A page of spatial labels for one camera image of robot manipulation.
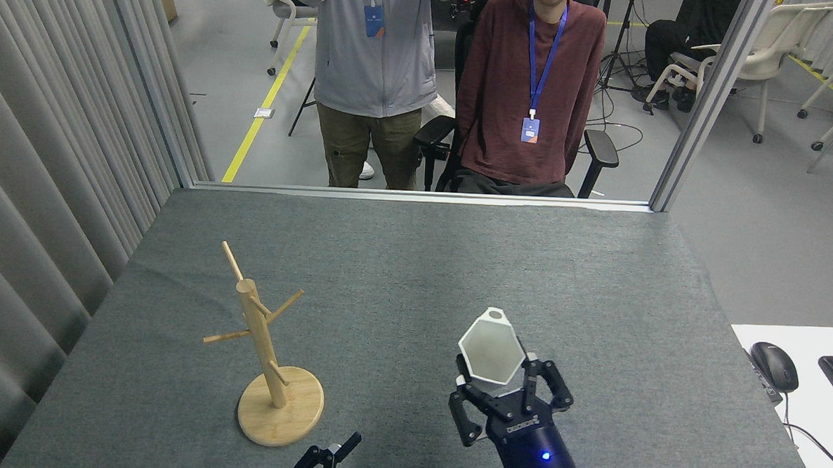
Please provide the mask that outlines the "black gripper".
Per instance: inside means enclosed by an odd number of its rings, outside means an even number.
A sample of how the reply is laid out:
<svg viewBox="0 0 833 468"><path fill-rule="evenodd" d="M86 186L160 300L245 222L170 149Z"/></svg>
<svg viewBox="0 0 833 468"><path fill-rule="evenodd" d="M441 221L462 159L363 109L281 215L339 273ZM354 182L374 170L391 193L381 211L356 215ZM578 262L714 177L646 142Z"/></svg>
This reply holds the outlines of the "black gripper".
<svg viewBox="0 0 833 468"><path fill-rule="evenodd" d="M542 361L534 352L526 353L522 389L494 397L472 384L462 356L456 355L459 377L457 390L450 395L450 412L465 446L471 447L485 430L504 468L576 468L553 420L553 413L569 410L574 399L551 359ZM536 396L539 378L550 390L548 402ZM485 429L468 418L467 401L485 413ZM330 445L322 451L322 468L336 468L360 442L362 434L355 431L343 445Z"/></svg>

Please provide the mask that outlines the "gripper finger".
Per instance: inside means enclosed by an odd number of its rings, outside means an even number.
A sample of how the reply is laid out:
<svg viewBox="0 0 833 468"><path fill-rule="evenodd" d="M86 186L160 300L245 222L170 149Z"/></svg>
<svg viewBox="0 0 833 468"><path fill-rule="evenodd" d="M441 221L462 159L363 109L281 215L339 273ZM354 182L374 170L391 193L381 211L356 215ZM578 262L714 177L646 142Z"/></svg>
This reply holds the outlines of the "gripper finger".
<svg viewBox="0 0 833 468"><path fill-rule="evenodd" d="M314 468L318 464L321 464L322 468L326 468L327 462L329 461L328 454L328 449L321 450L318 446L311 446L304 452L301 459L298 460L293 468Z"/></svg>

